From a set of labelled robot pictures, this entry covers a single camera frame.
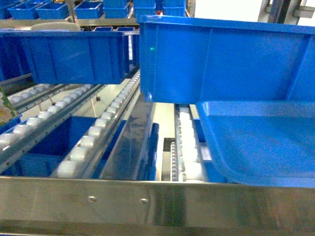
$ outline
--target blue tray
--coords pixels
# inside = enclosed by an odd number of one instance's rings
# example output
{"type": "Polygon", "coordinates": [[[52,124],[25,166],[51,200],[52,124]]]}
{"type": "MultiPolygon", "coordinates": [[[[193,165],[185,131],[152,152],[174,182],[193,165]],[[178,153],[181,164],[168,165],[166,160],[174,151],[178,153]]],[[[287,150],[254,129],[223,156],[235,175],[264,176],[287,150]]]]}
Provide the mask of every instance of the blue tray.
{"type": "Polygon", "coordinates": [[[147,101],[315,100],[314,27],[167,16],[137,21],[147,101]]]}
{"type": "Polygon", "coordinates": [[[25,2],[9,8],[9,12],[16,20],[34,20],[38,19],[36,8],[41,6],[41,3],[25,2]]]}
{"type": "Polygon", "coordinates": [[[99,1],[85,1],[74,8],[78,19],[98,19],[103,14],[103,3],[99,1]]]}
{"type": "Polygon", "coordinates": [[[36,9],[40,19],[64,19],[69,16],[66,3],[48,3],[36,9]]]}
{"type": "Polygon", "coordinates": [[[257,186],[315,187],[315,103],[197,103],[215,168],[257,186]]]}
{"type": "Polygon", "coordinates": [[[33,80],[38,84],[120,84],[125,78],[122,32],[2,34],[21,39],[33,80]]]}
{"type": "Polygon", "coordinates": [[[184,7],[165,7],[164,8],[165,16],[185,16],[184,7]]]}

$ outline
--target stainless steel panel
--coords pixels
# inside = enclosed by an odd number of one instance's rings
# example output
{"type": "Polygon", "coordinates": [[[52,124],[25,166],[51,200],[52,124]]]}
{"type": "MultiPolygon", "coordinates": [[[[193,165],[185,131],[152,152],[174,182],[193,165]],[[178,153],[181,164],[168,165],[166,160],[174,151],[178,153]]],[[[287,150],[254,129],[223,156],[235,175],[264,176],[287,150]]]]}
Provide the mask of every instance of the stainless steel panel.
{"type": "Polygon", "coordinates": [[[314,235],[315,232],[315,189],[19,177],[1,177],[0,186],[1,233],[113,235],[117,230],[117,235],[131,232],[139,235],[137,231],[144,230],[142,235],[150,232],[165,235],[167,231],[176,235],[181,230],[185,234],[191,230],[192,235],[203,235],[204,231],[214,235],[314,235]],[[165,228],[153,226],[191,229],[160,231],[165,228]]]}

